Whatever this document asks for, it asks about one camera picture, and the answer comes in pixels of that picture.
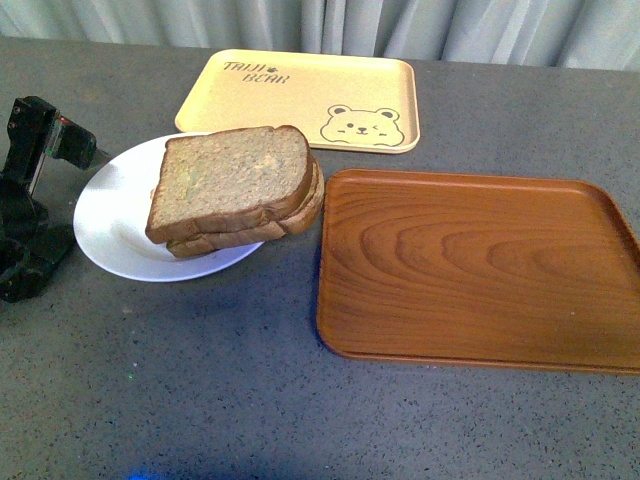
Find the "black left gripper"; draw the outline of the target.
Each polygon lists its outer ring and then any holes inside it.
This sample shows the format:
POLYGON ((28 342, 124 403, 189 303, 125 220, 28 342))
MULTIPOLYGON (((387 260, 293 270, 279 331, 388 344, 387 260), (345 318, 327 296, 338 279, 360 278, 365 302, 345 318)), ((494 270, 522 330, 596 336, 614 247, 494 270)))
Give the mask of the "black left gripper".
POLYGON ((17 98, 7 124, 10 141, 1 171, 1 299, 37 296, 75 244, 73 227, 51 225, 34 198, 44 160, 61 159, 87 170, 112 156, 96 137, 37 96, 17 98))

